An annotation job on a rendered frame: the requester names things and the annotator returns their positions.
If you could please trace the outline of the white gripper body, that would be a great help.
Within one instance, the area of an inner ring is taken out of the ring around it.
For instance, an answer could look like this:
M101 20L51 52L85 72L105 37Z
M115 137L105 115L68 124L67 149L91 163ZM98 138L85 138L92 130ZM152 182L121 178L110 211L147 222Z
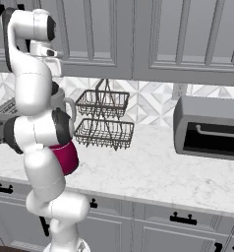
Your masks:
M48 66L53 77L62 77L62 62L54 57L46 57L43 62Z

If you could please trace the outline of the grey drawer front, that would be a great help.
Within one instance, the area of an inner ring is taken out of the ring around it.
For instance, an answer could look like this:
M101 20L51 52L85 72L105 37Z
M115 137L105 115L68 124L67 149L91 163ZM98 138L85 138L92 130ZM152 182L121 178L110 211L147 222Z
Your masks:
M88 195L89 202L91 202L92 198L94 198L95 202L98 204L97 209L90 208L92 212L124 218L130 218L132 216L131 202L115 198Z
M189 214L192 215L193 220L197 220L197 225L190 225L185 223L173 222L169 217L174 212L178 213L179 217L186 218ZM163 223L175 226L182 226L190 229L199 229L221 234L229 234L234 225L234 219L214 214L200 213L191 210L181 210L174 208L167 208L157 205L149 205L143 203L135 204L135 218L141 221L150 221L155 223Z
M31 191L31 186L27 184L18 183L14 181L6 181L6 180L1 180L1 179L0 179L0 183L5 188L8 188L9 185L13 186L12 194L0 193L1 196L18 198L18 199L24 200L27 197L28 193Z

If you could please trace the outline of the grey toaster oven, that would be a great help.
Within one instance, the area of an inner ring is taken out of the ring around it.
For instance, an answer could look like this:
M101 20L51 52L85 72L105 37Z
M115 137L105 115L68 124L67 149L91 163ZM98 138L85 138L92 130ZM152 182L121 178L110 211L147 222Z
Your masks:
M179 155L234 160L234 99L181 96L173 139Z

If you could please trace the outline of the grey base cupboard door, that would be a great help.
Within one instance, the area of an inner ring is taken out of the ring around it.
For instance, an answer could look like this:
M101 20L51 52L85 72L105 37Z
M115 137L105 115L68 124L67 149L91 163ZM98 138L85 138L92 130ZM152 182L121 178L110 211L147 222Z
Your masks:
M9 246L29 252L42 252L50 243L40 217L27 210L24 200L0 197L0 222L9 238Z
M78 223L91 252L131 252L131 220L107 215L89 216Z
M227 236L145 221L135 221L134 252L214 252Z

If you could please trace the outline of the grey wall outlet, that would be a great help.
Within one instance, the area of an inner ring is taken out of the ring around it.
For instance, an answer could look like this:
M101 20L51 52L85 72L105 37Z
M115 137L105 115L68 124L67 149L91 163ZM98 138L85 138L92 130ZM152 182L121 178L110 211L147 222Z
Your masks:
M177 100L182 95L185 95L187 92L188 85L187 84L174 84L173 92L172 92L172 99Z

